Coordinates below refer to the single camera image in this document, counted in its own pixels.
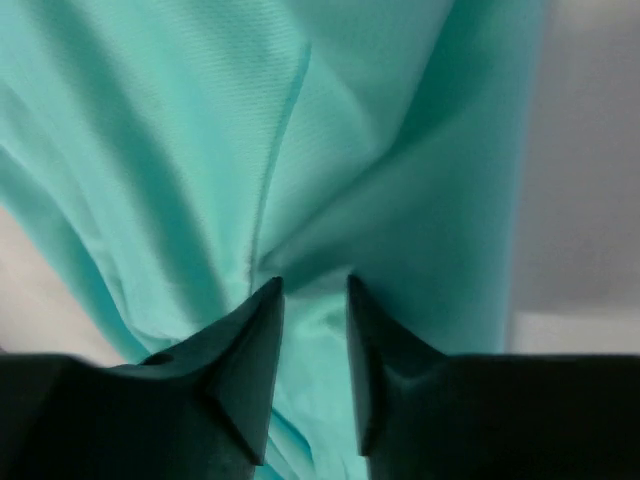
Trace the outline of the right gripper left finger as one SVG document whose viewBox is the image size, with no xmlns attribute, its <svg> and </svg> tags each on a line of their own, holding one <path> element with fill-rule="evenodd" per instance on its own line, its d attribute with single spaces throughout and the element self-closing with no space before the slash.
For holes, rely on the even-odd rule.
<svg viewBox="0 0 640 480">
<path fill-rule="evenodd" d="M 5 479 L 250 479 L 265 459 L 283 282 L 139 364 L 1 358 Z"/>
</svg>

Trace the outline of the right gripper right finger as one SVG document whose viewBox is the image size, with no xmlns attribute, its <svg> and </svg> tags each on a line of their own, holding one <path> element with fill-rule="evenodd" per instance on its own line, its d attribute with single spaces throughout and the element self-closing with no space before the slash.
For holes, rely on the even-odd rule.
<svg viewBox="0 0 640 480">
<path fill-rule="evenodd" d="M 447 355 L 347 282 L 356 438 L 373 479 L 635 479 L 635 355 Z"/>
</svg>

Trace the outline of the teal t-shirt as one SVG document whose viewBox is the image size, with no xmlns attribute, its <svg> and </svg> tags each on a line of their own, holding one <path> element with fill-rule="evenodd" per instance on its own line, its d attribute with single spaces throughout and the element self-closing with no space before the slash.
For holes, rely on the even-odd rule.
<svg viewBox="0 0 640 480">
<path fill-rule="evenodd" d="M 358 275 L 498 352 L 543 1 L 5 1 L 1 201 L 128 360 L 284 281 L 262 479 L 363 479 Z"/>
</svg>

